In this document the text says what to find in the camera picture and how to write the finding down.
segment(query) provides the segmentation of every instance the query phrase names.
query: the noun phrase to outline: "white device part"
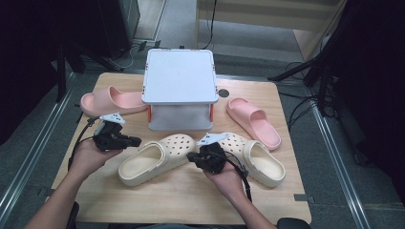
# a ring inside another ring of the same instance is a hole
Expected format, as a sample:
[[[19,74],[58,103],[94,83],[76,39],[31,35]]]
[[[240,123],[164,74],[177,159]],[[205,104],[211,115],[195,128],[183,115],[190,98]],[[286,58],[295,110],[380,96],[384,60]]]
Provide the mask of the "white device part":
[[[125,120],[121,117],[121,115],[119,115],[119,113],[102,115],[100,119],[104,121],[116,122],[119,124],[125,123]]]
[[[222,134],[206,133],[206,135],[197,142],[197,145],[199,145],[199,146],[210,145],[212,143],[215,143],[215,142],[225,139],[227,137],[229,137],[229,134],[226,134],[226,133],[222,133]]]

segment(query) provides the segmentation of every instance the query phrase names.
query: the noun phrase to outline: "person's left hand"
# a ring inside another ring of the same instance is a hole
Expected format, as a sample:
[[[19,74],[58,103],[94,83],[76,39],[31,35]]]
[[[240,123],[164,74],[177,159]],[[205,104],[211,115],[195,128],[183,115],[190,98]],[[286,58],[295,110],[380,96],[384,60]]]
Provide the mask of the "person's left hand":
[[[102,152],[92,139],[84,140],[77,147],[69,173],[75,173],[76,176],[84,180],[101,168],[108,159],[117,156],[121,152],[122,150]]]

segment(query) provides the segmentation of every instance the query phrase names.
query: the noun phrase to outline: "person's right arm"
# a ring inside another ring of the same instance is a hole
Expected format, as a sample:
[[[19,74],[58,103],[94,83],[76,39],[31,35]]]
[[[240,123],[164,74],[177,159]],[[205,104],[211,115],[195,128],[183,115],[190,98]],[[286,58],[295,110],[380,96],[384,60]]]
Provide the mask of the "person's right arm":
[[[220,174],[204,173],[238,211],[247,228],[277,229],[246,197],[242,179],[231,164],[227,162]]]

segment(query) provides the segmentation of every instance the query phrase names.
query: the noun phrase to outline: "aluminum floor strip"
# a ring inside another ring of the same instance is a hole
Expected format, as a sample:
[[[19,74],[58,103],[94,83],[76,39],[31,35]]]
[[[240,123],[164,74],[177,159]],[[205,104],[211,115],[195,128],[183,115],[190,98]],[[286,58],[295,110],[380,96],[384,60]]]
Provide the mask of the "aluminum floor strip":
[[[308,89],[308,94],[315,95],[315,93],[311,89]],[[330,132],[328,122],[323,116],[321,116],[316,106],[312,110],[330,153],[330,159],[333,164],[334,170],[337,174],[340,185],[342,186],[342,190],[346,196],[349,207],[351,208],[354,222],[358,229],[369,229],[371,228],[371,226],[367,219],[366,213],[364,212],[363,205],[354,188],[352,179],[348,171],[346,170],[346,166],[342,160],[342,157],[340,156],[339,149],[337,148],[333,136]]]
[[[30,148],[30,151],[27,153],[26,158],[21,164],[21,167],[7,188],[5,194],[2,196],[0,202],[0,228],[3,228],[6,224],[14,204],[20,197],[25,184],[32,173],[32,170],[34,169],[38,159],[41,157],[42,152],[54,130],[54,127],[56,126],[60,116],[65,110],[66,104],[71,97],[72,87],[70,86],[74,85],[75,82],[76,76],[71,73],[67,82],[68,91],[62,97],[60,102],[54,105],[53,110],[44,124],[44,127]]]

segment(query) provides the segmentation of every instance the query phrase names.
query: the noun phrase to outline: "white box lid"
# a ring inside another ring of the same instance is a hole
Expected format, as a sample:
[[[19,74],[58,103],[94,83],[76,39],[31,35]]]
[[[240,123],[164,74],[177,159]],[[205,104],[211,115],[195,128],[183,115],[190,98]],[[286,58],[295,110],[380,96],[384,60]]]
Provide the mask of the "white box lid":
[[[153,49],[148,52],[142,100],[150,105],[218,101],[211,51]]]

